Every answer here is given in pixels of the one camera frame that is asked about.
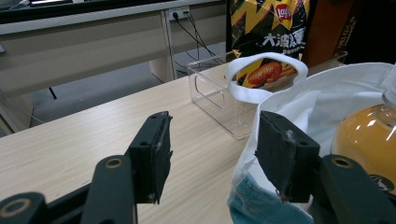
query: orange liquid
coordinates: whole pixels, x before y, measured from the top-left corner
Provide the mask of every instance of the orange liquid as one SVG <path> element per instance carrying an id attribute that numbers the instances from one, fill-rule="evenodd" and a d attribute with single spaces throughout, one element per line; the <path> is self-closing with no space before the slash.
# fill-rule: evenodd
<path id="1" fill-rule="evenodd" d="M 395 195 L 396 127 L 389 118 L 395 111 L 384 108 L 375 105 L 344 119 L 334 135 L 332 154 L 358 162 L 380 189 Z"/>

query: lay's logo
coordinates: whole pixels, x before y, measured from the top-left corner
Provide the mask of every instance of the lay's logo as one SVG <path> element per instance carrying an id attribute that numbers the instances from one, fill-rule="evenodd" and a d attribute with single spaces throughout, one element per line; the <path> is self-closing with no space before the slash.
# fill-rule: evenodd
<path id="1" fill-rule="evenodd" d="M 291 13 L 287 4 L 280 4 L 276 6 L 276 13 L 279 21 L 291 21 Z"/>

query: bottle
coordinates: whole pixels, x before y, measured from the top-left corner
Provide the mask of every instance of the bottle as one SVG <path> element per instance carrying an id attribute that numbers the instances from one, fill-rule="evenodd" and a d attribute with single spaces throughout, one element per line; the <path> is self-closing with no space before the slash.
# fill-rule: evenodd
<path id="1" fill-rule="evenodd" d="M 396 199 L 396 64 L 384 104 L 348 115 L 338 126 L 332 154 L 358 162 L 379 188 Z"/>

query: wall socket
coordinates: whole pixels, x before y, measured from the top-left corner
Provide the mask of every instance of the wall socket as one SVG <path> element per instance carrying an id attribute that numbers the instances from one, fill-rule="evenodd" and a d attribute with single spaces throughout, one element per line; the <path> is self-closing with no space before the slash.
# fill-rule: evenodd
<path id="1" fill-rule="evenodd" d="M 185 12 L 190 12 L 190 7 L 189 6 L 173 7 L 173 8 L 169 8 L 168 11 L 169 11 L 169 20 L 170 21 L 175 20 L 175 16 L 174 16 L 175 13 L 177 13 L 178 19 L 181 20 L 181 19 L 189 17 Z"/>

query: bag handle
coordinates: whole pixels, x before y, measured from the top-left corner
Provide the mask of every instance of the bag handle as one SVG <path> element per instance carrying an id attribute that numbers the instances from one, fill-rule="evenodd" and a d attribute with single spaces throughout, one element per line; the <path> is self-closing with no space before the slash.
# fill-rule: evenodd
<path id="1" fill-rule="evenodd" d="M 270 58 L 283 63 L 291 64 L 297 70 L 297 76 L 293 80 L 293 85 L 296 85 L 306 80 L 306 75 L 308 74 L 308 68 L 306 67 L 306 65 L 298 61 L 297 59 L 291 58 L 284 54 L 266 52 L 246 58 L 238 58 L 228 64 L 226 80 L 229 92 L 231 93 L 233 98 L 235 98 L 239 102 L 246 102 L 257 105 L 268 96 L 273 94 L 272 92 L 263 89 L 251 89 L 239 86 L 233 81 L 233 77 L 237 72 L 261 58 Z"/>

